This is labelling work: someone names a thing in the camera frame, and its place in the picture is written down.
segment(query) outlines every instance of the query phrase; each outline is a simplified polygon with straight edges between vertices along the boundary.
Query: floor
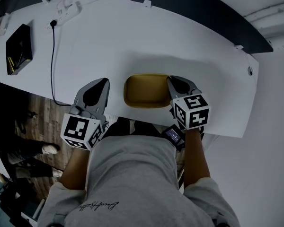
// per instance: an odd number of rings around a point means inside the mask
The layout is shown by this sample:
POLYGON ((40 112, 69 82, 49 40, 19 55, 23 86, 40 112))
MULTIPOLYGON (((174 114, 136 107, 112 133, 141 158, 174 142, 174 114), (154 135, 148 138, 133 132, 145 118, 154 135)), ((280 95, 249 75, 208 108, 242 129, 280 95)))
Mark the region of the floor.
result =
MULTIPOLYGON (((29 107, 32 112, 37 113, 37 116, 28 119, 26 124, 26 134, 22 134, 20 129, 16 127, 15 133, 25 139, 45 141, 55 143, 61 147, 58 154, 55 155, 38 155, 36 158, 55 168, 63 170, 71 157, 72 148, 68 146, 60 138, 60 129, 65 113, 69 112, 69 106, 58 106, 53 100, 29 94, 29 107)), ((108 124, 113 124, 117 117, 105 114, 108 124)), ((164 130, 166 127, 155 125, 158 131, 164 130)), ((178 152, 176 155, 178 166, 178 177, 181 176, 183 170, 184 151, 178 152)), ((29 179, 34 184, 34 189, 37 192, 37 198, 46 199, 51 186, 57 181, 53 177, 40 177, 29 179)))

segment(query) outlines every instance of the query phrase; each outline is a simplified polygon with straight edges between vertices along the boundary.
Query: black device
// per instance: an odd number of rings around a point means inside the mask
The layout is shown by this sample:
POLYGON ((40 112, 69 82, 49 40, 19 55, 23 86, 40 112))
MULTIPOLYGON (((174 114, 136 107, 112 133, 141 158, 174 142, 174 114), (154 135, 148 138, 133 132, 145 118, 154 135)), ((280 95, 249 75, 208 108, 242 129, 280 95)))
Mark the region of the black device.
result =
POLYGON ((185 146, 185 134, 175 124, 163 131, 162 136, 169 140, 178 151, 185 146))
POLYGON ((32 59, 30 26, 22 24, 6 41, 8 75, 17 75, 32 59))

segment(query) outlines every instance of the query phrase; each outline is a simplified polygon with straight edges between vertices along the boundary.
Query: fiducial marker cube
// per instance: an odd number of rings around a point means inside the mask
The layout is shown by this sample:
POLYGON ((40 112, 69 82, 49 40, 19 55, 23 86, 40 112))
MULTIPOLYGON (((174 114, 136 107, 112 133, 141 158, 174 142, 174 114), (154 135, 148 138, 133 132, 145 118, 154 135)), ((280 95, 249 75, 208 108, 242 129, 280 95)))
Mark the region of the fiducial marker cube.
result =
POLYGON ((211 107, 204 94, 175 98, 172 105, 175 118, 187 130, 204 126, 209 121, 211 107))
POLYGON ((100 120, 66 113, 60 137, 72 147, 91 150, 103 132, 100 120))

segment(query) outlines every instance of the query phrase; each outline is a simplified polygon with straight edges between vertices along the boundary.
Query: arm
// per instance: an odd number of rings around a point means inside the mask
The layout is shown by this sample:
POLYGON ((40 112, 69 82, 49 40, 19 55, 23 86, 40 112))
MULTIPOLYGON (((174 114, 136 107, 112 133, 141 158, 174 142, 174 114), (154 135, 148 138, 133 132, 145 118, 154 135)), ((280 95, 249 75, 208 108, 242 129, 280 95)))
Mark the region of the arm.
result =
POLYGON ((201 178, 210 177, 199 129, 186 132, 184 164, 184 188, 201 178))
POLYGON ((185 142, 184 195, 205 211, 215 226, 239 227, 236 214, 210 178, 199 130, 188 130, 185 142))
POLYGON ((38 219, 38 227, 64 225, 65 217, 80 206, 85 198, 85 180, 89 151, 75 148, 60 182, 55 183, 38 219))
POLYGON ((60 179, 64 187, 71 190, 84 190, 89 153, 88 150, 74 149, 60 179))

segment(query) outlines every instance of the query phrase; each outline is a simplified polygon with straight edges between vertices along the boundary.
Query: power strip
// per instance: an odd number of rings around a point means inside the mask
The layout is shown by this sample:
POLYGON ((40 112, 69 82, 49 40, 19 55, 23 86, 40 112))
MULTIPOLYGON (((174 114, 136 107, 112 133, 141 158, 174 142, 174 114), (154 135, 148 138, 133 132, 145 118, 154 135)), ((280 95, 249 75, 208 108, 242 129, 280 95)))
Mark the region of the power strip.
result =
POLYGON ((76 3, 71 3, 70 5, 67 6, 66 10, 63 10, 62 13, 58 16, 53 16, 51 20, 48 20, 45 24, 45 30, 46 32, 51 32, 52 27, 50 25, 51 21, 56 20, 57 25, 56 26, 62 26, 65 24, 67 21, 72 19, 73 17, 77 16, 80 13, 80 9, 76 3))

